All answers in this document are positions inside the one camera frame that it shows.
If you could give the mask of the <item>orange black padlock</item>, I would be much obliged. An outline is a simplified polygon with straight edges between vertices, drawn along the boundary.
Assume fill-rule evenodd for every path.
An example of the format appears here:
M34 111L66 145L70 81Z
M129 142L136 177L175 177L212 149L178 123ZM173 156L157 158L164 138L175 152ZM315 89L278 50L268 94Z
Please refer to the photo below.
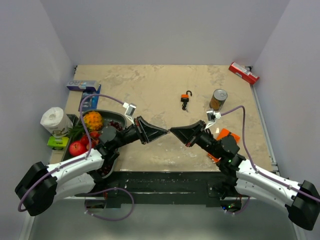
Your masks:
M193 93L190 90L187 90L186 93L182 94L180 97L180 101L182 103L188 103L190 100L190 97L193 95Z

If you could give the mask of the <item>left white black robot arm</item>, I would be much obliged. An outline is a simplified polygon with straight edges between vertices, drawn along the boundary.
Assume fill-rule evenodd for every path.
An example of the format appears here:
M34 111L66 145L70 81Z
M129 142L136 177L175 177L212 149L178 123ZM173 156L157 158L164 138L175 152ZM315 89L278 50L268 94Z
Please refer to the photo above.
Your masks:
M104 184L96 171L113 164L120 155L119 148L135 141L145 145L167 133L138 116L122 131L104 127L99 143L79 156L56 164L33 164L14 190L20 199L18 211L37 216L65 197L84 193L99 196Z

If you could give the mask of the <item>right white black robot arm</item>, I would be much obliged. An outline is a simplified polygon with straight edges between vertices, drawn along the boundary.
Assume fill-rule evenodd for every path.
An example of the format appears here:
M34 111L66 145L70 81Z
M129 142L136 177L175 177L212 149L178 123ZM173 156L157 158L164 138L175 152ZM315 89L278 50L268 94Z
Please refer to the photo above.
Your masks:
M314 229L320 215L320 194L313 183L293 181L251 163L238 153L240 147L232 134L215 139L205 127L205 122L200 120L192 125L172 127L170 132L186 147L198 145L218 160L219 170L231 178L222 185L227 196L238 193L253 197L283 209L300 228Z

